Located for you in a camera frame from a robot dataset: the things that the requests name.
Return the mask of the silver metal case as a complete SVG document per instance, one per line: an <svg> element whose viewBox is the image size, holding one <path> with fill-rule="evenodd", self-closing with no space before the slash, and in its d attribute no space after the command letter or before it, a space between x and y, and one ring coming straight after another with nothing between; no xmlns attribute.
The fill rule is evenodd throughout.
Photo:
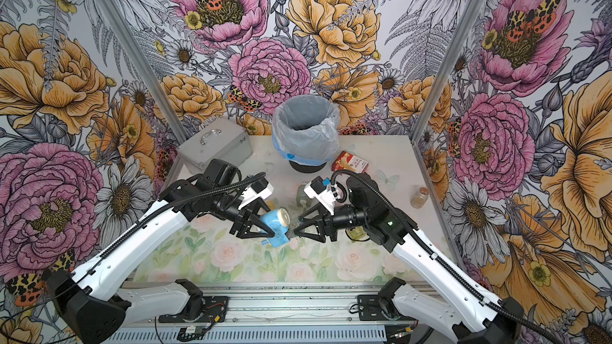
<svg viewBox="0 0 612 344"><path fill-rule="evenodd" d="M178 156L193 174L203 173L213 159L236 167L253 153L244 127L228 119L217 119L178 147Z"/></svg>

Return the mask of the floral table mat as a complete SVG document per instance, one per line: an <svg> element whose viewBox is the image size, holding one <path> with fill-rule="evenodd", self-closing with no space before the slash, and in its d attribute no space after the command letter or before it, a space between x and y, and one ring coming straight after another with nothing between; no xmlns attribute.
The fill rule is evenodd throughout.
<svg viewBox="0 0 612 344"><path fill-rule="evenodd" d="M420 275L384 248L353 242L339 232L322 244L293 238L274 248L265 240L230 235L231 223L206 215L174 233L135 272L140 283L185 278L206 283L384 283Z"/></svg>

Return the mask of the blue pencil sharpener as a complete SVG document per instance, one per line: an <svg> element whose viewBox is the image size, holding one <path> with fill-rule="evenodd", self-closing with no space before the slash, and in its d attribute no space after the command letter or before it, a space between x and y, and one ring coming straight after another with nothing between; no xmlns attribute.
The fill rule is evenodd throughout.
<svg viewBox="0 0 612 344"><path fill-rule="evenodd" d="M290 216L285 208L271 210L261 217L263 223L272 229L273 237L267 238L267 242L274 248L288 244L290 239L287 237L290 225Z"/></svg>

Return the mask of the black bin with plastic liner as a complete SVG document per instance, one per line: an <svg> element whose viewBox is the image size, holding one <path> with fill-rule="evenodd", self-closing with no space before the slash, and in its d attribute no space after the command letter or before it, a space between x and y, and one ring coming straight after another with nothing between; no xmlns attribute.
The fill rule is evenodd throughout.
<svg viewBox="0 0 612 344"><path fill-rule="evenodd" d="M299 95L275 109L273 145L294 170L316 173L339 152L339 124L338 105L324 97Z"/></svg>

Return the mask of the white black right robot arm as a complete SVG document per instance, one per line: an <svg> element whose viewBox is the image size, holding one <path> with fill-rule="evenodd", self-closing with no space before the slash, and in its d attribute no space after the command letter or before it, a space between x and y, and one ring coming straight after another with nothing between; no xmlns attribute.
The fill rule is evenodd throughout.
<svg viewBox="0 0 612 344"><path fill-rule="evenodd" d="M382 312L424 323L455 343L514 343L521 332L523 308L502 299L469 277L449 260L406 213L392 205L367 174L346 171L340 185L336 175L317 177L304 187L316 200L301 215L298 237L324 243L335 241L341 229L363 228L370 241L417 272L437 293L428 296L399 278L379 291Z"/></svg>

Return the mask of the dark green pencil sharpener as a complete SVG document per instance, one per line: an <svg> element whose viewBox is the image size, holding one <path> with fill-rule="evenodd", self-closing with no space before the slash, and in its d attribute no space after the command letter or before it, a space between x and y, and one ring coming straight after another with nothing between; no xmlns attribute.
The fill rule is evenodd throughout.
<svg viewBox="0 0 612 344"><path fill-rule="evenodd" d="M305 184L300 184L296 191L296 205L298 208L303 210L309 208L312 205L312 199L307 196L305 192Z"/></svg>

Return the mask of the red white cardboard box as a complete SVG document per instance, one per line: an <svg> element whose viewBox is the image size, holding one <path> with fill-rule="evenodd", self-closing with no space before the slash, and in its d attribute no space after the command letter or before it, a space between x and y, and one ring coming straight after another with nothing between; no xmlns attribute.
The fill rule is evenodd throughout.
<svg viewBox="0 0 612 344"><path fill-rule="evenodd" d="M361 174L364 173L368 167L369 162L367 160L347 151L342 151L331 165L331 170L333 172L339 170L349 170L356 174Z"/></svg>

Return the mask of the yellow transparent shavings tray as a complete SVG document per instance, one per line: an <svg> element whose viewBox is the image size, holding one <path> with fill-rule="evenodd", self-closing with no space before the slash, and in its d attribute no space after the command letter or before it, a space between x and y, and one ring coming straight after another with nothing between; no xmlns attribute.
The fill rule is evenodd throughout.
<svg viewBox="0 0 612 344"><path fill-rule="evenodd" d="M367 242L370 240L368 234L362 227L355 227L353 229L346 229L345 233L349 240L353 242Z"/></svg>

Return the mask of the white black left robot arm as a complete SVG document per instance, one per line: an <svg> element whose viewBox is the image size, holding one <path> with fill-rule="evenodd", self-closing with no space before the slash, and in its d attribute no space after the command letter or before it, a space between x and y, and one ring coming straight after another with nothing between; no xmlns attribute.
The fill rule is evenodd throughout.
<svg viewBox="0 0 612 344"><path fill-rule="evenodd" d="M132 227L72 272L46 272L51 300L60 318L83 343L102 343L124 324L170 315L195 321L204 311L203 294L189 280L129 291L128 276L162 243L194 219L230 221L239 239L273 237L261 220L273 185L265 173L242 177L228 162L213 159L201 174L178 180Z"/></svg>

